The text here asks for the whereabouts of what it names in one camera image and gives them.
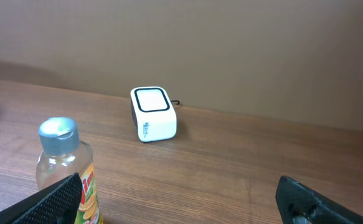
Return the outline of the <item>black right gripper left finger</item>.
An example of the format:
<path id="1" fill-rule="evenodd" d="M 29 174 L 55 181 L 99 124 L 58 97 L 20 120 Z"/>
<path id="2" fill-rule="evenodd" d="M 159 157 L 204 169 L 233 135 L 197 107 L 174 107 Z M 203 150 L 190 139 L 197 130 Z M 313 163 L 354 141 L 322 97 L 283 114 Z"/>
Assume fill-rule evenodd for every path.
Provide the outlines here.
<path id="1" fill-rule="evenodd" d="M 82 199 L 76 172 L 0 212 L 0 224 L 74 224 Z"/>

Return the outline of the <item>yellow liquid bottle grey cap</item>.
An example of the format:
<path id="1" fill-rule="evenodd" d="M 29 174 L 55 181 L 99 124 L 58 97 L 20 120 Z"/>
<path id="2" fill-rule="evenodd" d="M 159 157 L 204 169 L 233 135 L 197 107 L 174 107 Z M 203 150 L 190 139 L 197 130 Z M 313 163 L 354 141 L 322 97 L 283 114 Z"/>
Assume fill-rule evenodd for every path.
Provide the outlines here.
<path id="1" fill-rule="evenodd" d="M 40 125 L 38 133 L 43 147 L 35 171 L 38 189 L 78 173 L 82 181 L 82 197 L 75 223 L 103 224 L 93 149 L 80 140 L 77 123 L 68 117 L 49 118 Z"/>

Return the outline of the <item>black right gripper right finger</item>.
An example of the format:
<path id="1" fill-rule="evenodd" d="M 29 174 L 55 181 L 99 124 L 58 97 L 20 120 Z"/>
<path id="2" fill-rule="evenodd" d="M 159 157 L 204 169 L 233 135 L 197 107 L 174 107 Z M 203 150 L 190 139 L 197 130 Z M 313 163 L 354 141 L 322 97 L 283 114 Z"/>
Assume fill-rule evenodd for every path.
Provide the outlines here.
<path id="1" fill-rule="evenodd" d="M 363 216 L 286 175 L 279 179 L 275 199 L 283 223 L 363 223 Z"/>

